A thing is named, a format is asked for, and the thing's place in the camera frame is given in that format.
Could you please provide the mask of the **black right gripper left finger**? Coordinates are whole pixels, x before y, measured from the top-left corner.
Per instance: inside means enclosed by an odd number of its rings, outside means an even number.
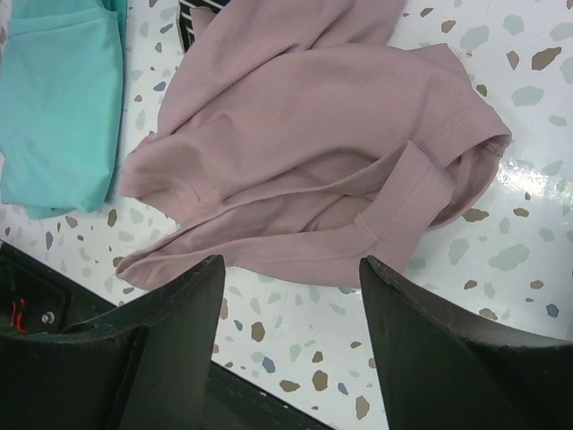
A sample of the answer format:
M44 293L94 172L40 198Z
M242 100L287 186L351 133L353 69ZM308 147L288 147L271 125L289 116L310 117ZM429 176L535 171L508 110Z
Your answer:
M225 281L221 256L58 333L1 266L4 429L196 429Z

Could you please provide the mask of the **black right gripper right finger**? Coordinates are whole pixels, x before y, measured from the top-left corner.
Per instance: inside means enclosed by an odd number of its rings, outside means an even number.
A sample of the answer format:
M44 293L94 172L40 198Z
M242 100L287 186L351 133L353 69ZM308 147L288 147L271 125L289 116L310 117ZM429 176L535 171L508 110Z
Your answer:
M572 344L467 311L376 258L363 305L391 429L570 429Z

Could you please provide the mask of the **pink tank top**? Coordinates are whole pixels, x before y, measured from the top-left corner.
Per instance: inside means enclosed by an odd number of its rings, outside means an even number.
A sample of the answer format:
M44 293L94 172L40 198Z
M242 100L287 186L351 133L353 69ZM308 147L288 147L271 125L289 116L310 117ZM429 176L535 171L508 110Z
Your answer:
M401 1L229 1L199 24L118 191L178 230L116 276L152 290L205 257L273 278L359 284L405 269L463 215L511 133L444 44L388 45Z

